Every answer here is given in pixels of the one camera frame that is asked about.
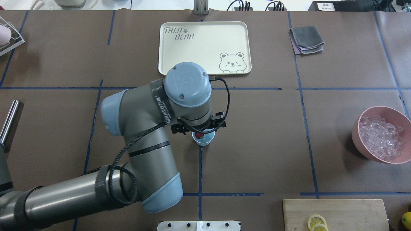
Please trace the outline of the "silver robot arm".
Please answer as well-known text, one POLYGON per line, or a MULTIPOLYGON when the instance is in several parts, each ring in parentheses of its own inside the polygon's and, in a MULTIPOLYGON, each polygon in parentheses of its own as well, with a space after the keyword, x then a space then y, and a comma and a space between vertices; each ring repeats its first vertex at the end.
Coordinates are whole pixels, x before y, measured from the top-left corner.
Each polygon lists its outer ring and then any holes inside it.
POLYGON ((15 191, 1 144, 1 230, 37 231, 83 216, 141 202, 148 213, 176 205, 183 189, 165 127, 172 133, 208 134, 225 127, 228 112, 212 114, 211 82, 200 65, 183 62, 165 79, 105 98, 106 129, 122 136, 122 148, 110 165, 74 179, 28 191, 15 191))

